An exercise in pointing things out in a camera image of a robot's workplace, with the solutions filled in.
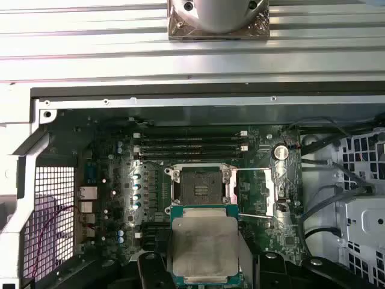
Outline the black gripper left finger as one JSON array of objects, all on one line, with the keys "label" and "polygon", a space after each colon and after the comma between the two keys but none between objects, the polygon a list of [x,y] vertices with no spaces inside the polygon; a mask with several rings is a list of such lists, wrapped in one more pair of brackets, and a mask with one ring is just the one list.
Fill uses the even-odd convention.
[{"label": "black gripper left finger", "polygon": [[170,288],[171,274],[164,258],[170,231],[155,234],[155,250],[140,253],[126,265],[88,254],[85,260],[59,268],[42,279],[42,288]]}]

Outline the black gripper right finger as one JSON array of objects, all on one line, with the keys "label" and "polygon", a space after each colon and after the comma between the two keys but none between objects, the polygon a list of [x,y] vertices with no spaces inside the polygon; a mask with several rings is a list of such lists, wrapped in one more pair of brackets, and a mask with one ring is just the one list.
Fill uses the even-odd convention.
[{"label": "black gripper right finger", "polygon": [[274,251],[262,251],[252,238],[240,235],[240,267],[249,288],[375,288],[328,259],[313,256],[300,265]]}]

